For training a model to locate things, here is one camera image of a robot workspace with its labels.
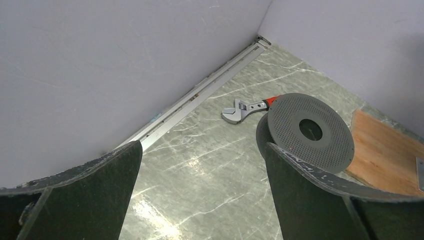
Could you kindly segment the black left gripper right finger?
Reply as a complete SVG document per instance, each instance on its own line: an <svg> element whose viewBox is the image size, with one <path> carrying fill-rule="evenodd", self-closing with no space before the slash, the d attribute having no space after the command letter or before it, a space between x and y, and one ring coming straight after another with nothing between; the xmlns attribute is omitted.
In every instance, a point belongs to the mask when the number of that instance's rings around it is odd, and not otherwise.
<svg viewBox="0 0 424 240"><path fill-rule="evenodd" d="M264 149L285 240L421 240L424 200L338 177L273 143Z"/></svg>

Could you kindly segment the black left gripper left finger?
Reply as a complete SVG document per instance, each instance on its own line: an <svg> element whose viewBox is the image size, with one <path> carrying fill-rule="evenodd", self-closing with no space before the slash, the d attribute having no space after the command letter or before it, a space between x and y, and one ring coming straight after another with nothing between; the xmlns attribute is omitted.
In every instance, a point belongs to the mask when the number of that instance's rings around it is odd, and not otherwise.
<svg viewBox="0 0 424 240"><path fill-rule="evenodd" d="M3 240L117 240L143 156L131 141L48 177L0 190Z"/></svg>

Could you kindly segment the black perforated filament spool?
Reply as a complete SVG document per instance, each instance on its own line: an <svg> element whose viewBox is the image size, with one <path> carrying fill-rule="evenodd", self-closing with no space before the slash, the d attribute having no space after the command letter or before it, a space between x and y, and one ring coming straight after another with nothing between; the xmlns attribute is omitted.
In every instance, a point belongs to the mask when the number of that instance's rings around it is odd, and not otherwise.
<svg viewBox="0 0 424 240"><path fill-rule="evenodd" d="M262 157L273 143L332 174L343 172L355 153L353 136L342 117L325 102L303 93L275 98L256 127Z"/></svg>

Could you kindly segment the wooden base board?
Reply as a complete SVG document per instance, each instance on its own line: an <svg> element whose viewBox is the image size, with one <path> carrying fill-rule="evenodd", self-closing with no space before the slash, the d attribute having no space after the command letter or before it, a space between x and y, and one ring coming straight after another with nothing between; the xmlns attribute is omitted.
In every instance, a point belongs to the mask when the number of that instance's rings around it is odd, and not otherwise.
<svg viewBox="0 0 424 240"><path fill-rule="evenodd" d="M356 109L351 122L354 157L346 172L361 183L386 192L423 197L416 158L424 145Z"/></svg>

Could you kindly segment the grey metal stand bracket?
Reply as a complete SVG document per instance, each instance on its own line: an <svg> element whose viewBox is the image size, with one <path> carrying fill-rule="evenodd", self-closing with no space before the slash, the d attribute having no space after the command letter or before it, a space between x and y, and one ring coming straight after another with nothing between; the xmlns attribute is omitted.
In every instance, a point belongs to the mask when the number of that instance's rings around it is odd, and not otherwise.
<svg viewBox="0 0 424 240"><path fill-rule="evenodd" d="M420 157L416 157L416 176L418 189L424 191L424 160Z"/></svg>

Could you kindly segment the red handled adjustable wrench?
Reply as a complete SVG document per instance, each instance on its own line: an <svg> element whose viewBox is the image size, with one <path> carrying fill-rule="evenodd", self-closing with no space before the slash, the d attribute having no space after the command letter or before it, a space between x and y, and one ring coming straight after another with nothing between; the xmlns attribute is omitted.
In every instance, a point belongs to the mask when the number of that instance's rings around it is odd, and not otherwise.
<svg viewBox="0 0 424 240"><path fill-rule="evenodd" d="M221 118L226 122L237 125L245 120L245 118L255 112L268 111L272 103L280 95L273 96L271 98L263 99L259 102L248 103L244 102L238 98L235 98L233 101L233 107L224 108L221 111Z"/></svg>

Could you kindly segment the aluminium edge rail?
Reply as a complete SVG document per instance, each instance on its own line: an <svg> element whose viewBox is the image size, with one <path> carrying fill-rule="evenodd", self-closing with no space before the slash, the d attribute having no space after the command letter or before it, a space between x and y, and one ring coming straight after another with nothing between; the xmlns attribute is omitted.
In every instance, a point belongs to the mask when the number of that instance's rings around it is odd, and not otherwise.
<svg viewBox="0 0 424 240"><path fill-rule="evenodd" d="M147 150L271 45L267 39L259 35L249 46L195 85L180 100L155 116L148 124L136 131L119 146L132 141L140 141L142 149Z"/></svg>

